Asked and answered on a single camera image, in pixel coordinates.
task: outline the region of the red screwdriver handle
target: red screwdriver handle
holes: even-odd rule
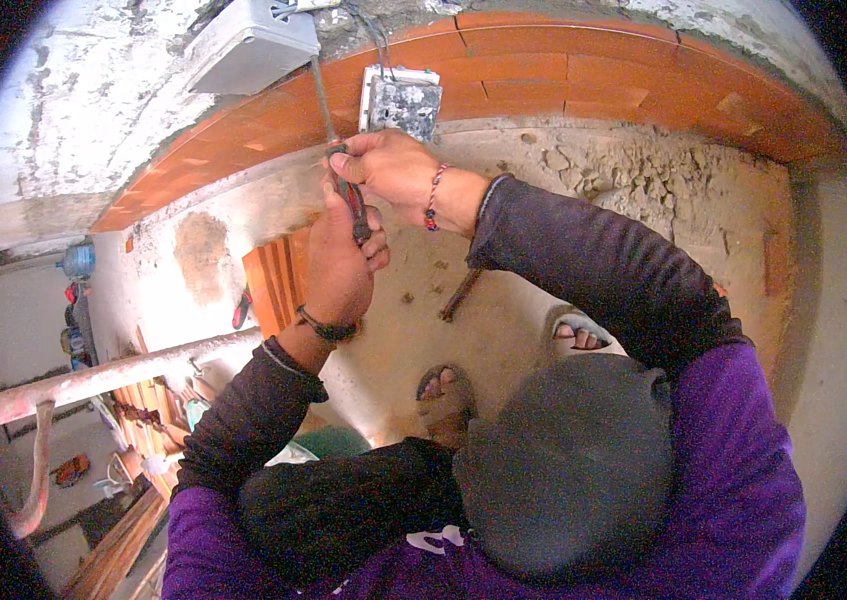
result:
[[[363,246],[370,239],[370,226],[367,223],[367,206],[364,204],[363,194],[356,183],[350,183],[345,178],[336,174],[330,166],[331,157],[338,153],[347,153],[347,144],[333,144],[326,149],[327,168],[330,171],[330,180],[333,182],[334,190],[346,201],[353,217],[353,241],[357,246]]]

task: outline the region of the concrete floor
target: concrete floor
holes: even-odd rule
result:
[[[768,235],[792,237],[784,167],[692,135],[585,120],[441,124],[434,152],[464,168],[488,175],[508,170],[535,186],[593,199],[674,240],[727,289],[772,373],[790,293],[784,286],[766,294],[764,247]],[[232,330],[245,283],[240,258],[319,209],[319,154],[319,148],[288,154],[182,198],[133,231],[95,236],[90,310],[101,361],[135,346],[136,327],[151,351]],[[420,432],[413,394],[436,364],[463,367],[478,409],[496,413],[540,360],[544,319],[559,303],[512,273],[486,272],[454,322],[442,322],[437,312],[467,270],[467,241],[408,228],[382,210],[393,260],[377,277],[364,333],[334,352],[321,372],[330,401],[316,411],[355,427],[375,447]],[[197,213],[225,228],[222,243],[181,235]],[[783,256],[789,282],[792,262],[789,253]],[[212,294],[201,291],[207,282],[193,285],[194,265],[204,278],[213,275]],[[405,301],[408,294],[413,301]],[[252,324],[248,318],[245,327]],[[248,359],[218,360],[208,376],[222,385]],[[170,373],[171,384],[186,375]]]

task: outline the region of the black sleeve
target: black sleeve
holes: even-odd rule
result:
[[[753,345],[686,252],[640,222],[512,175],[490,185],[466,262],[512,271],[577,306],[671,379],[708,350]]]
[[[276,337],[253,351],[186,438],[174,495],[201,486],[233,498],[239,487],[293,438],[311,402],[327,400]]]

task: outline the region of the left hand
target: left hand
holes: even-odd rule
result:
[[[390,264],[381,212],[367,206],[369,239],[354,241],[354,219],[344,198],[323,182],[326,210],[310,227],[310,294],[306,311],[327,325],[350,326],[370,308],[374,272]]]

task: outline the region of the electrical box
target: electrical box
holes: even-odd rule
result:
[[[421,142],[433,141],[444,89],[440,75],[402,66],[364,69],[360,95],[360,132],[401,129]]]
[[[313,17],[274,17],[261,0],[233,0],[187,46],[195,93],[256,94],[320,52]]]

